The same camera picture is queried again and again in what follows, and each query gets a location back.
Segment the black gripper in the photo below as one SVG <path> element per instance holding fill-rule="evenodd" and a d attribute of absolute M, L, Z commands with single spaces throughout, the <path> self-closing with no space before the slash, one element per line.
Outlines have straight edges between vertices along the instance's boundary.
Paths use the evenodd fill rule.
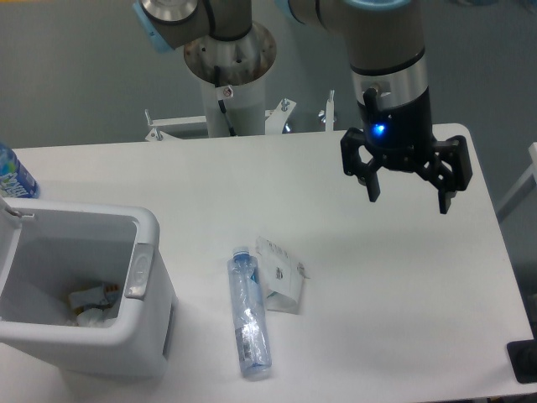
<path fill-rule="evenodd" d="M 472 178 L 467 139 L 456 135 L 447 140 L 433 139 L 430 93 L 424 91 L 413 101 L 382 108 L 374 88 L 364 93 L 359 104 L 363 131 L 349 128 L 340 141 L 343 172 L 356 176 L 367 188 L 368 199 L 380 195 L 378 170 L 414 171 L 428 181 L 438 194 L 440 214 L 447 214 L 451 199 L 465 191 Z M 363 162 L 360 149 L 372 157 Z"/>

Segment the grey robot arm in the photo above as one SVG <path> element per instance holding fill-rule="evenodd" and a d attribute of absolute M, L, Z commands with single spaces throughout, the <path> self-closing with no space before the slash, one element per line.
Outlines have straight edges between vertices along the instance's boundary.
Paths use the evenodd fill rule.
<path fill-rule="evenodd" d="M 438 192 L 441 213 L 467 189 L 472 166 L 466 139 L 432 131 L 425 41 L 416 1 L 281 1 L 300 24 L 340 36 L 346 46 L 362 120 L 341 139 L 342 169 L 378 199 L 381 169 L 415 173 Z M 242 89 L 274 65 L 272 34 L 253 20 L 249 1 L 137 1 L 133 11 L 159 52 L 182 50 L 190 72 L 208 85 L 212 137 L 261 134 L 264 108 Z"/>

